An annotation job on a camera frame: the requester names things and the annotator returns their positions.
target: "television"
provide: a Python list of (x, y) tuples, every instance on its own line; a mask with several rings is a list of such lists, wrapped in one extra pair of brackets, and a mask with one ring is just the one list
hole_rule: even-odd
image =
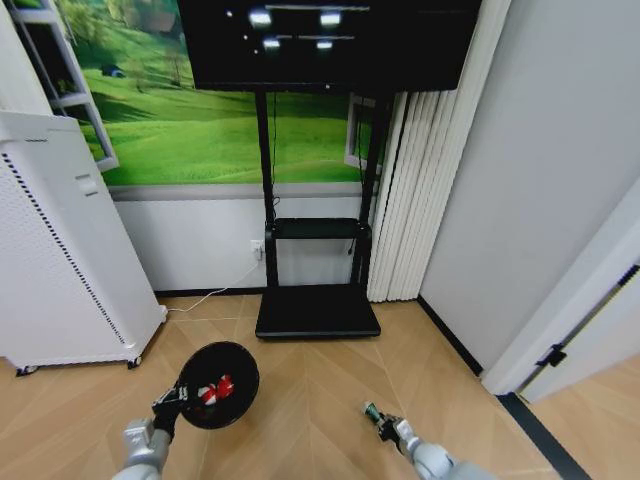
[(480, 0), (180, 0), (195, 87), (428, 91), (458, 85)]

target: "wooden floor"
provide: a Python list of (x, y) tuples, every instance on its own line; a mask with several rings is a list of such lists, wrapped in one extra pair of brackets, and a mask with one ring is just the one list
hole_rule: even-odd
[(5, 362), (0, 478), (110, 478), (124, 459), (123, 427), (150, 416), (151, 401), (196, 349), (224, 339), (256, 358), (258, 395), (226, 429), (198, 430), (180, 418), (166, 479), (415, 478), (360, 413), (365, 400), (408, 417), (423, 438), (501, 478), (558, 478), (415, 302), (376, 305), (377, 339), (286, 343), (256, 339), (259, 303), (259, 296), (217, 297), (172, 313), (132, 371), (77, 366), (14, 378)]
[(592, 478), (640, 477), (640, 355), (529, 408)]

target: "power outlet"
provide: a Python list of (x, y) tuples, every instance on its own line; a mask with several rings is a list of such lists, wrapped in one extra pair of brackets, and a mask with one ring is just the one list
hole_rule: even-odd
[(251, 251), (258, 261), (262, 260), (262, 252), (264, 252), (264, 240), (251, 240)]

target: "red object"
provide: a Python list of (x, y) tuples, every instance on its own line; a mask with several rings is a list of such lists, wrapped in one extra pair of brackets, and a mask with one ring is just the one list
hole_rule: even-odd
[(227, 398), (233, 393), (233, 383), (231, 383), (231, 375), (223, 375), (218, 382), (216, 396), (220, 399)]
[(218, 381), (218, 385), (210, 383), (206, 387), (202, 387), (198, 390), (198, 396), (202, 399), (205, 405), (213, 405), (218, 400), (227, 398), (233, 393), (233, 383), (231, 381), (231, 375), (223, 375)]

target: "vertical blind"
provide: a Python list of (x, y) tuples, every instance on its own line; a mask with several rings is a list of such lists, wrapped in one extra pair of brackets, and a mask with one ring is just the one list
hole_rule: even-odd
[(484, 0), (458, 89), (396, 96), (373, 223), (369, 300), (418, 296), (510, 0)]

